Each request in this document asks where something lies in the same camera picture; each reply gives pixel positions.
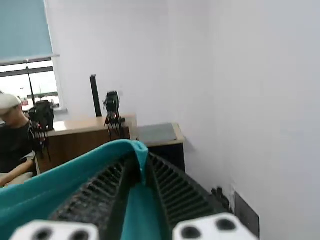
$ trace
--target screw hole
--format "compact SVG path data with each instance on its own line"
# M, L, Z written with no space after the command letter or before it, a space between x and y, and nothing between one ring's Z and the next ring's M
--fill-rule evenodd
M194 226L186 226L182 229L181 235L184 239L197 239L201 237L200 231Z
M236 225L228 220L228 219L221 219L216 223L216 226L221 231L231 231L236 229Z
M70 240L88 240L88 239L89 239L89 234L84 230L76 231L70 237Z
M48 240L52 235L52 230L50 228L42 228L37 231L32 240Z

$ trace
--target window blind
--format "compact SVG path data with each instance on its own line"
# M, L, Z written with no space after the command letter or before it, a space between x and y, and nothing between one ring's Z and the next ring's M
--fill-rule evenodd
M0 0L0 62L52 53L44 0Z

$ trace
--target wall socket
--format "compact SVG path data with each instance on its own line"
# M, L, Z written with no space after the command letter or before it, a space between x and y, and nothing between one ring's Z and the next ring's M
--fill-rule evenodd
M236 191L234 192L234 215L255 236L260 237L260 218L258 214Z

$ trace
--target hand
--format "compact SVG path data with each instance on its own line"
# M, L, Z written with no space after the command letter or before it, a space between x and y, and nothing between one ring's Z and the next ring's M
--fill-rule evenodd
M7 185L9 182L7 180L7 178L5 176L0 177L0 188L4 187L5 185Z

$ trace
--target person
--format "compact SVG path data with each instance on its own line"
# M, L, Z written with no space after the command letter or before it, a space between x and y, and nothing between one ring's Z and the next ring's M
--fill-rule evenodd
M0 187L22 184L35 172L30 121L18 97L0 93Z

